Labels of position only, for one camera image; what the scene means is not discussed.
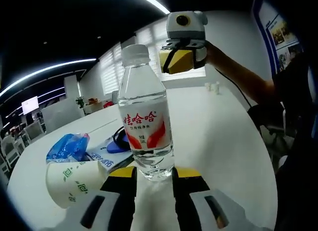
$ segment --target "white bottle cap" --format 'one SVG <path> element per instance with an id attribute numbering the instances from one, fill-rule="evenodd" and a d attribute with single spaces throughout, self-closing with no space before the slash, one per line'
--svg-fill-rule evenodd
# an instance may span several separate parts
<path id="1" fill-rule="evenodd" d="M 121 51 L 123 66 L 132 66 L 141 63 L 149 63 L 149 52 L 145 45 L 135 44 L 125 47 Z"/>

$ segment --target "paper cup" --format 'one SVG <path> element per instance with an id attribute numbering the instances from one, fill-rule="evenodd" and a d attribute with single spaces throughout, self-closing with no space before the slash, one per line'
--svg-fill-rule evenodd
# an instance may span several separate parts
<path id="1" fill-rule="evenodd" d="M 48 164 L 46 187 L 54 202 L 66 209 L 76 202 L 76 196 L 99 190 L 107 178 L 99 161 Z"/>

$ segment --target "screen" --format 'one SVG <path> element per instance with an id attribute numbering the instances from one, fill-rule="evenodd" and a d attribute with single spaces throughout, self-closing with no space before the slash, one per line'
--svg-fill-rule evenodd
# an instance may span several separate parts
<path id="1" fill-rule="evenodd" d="M 34 109 L 39 108 L 38 96 L 35 96 L 33 98 L 30 98 L 22 102 L 21 105 L 22 105 L 23 115 L 33 111 Z"/>

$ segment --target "bottle label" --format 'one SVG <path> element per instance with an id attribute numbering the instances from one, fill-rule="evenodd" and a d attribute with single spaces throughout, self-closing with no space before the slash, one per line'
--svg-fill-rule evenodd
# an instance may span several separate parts
<path id="1" fill-rule="evenodd" d="M 168 103 L 140 103 L 120 107 L 130 147 L 134 150 L 153 150 L 168 146 L 172 135 Z"/>

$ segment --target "desk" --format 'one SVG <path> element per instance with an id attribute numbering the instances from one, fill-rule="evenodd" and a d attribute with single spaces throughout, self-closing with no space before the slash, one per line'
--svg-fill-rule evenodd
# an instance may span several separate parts
<path id="1" fill-rule="evenodd" d="M 252 120 L 226 89 L 220 95 L 205 87 L 167 90 L 175 164 L 200 171 L 211 189 L 218 188 L 245 208 L 258 226 L 274 229 L 277 190 L 267 149 Z M 120 126 L 117 105 L 78 119 L 26 148 L 12 173 L 8 193 L 33 229 L 54 227 L 66 210 L 50 198 L 45 185 L 45 157 L 66 133 L 90 135 L 96 146 Z M 132 229 L 179 230 L 172 183 L 155 183 L 138 173 Z"/>

